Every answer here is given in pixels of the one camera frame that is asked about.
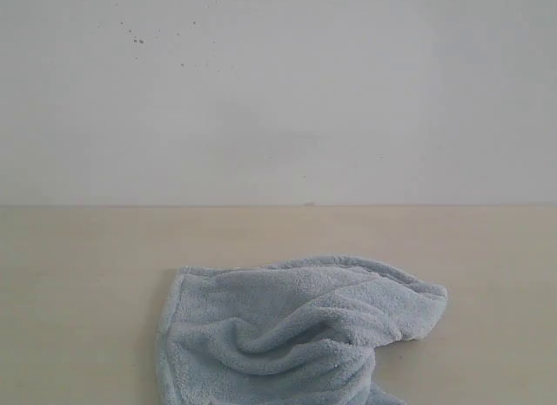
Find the light blue fluffy towel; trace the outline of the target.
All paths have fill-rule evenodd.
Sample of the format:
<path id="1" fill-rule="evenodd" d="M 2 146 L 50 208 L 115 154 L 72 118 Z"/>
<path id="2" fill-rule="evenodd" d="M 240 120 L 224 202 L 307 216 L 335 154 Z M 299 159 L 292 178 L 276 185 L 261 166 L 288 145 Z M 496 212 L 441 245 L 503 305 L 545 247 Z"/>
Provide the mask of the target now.
<path id="1" fill-rule="evenodd" d="M 394 404 L 378 348 L 425 338 L 444 287 L 375 260 L 180 268 L 156 334 L 164 404 Z"/>

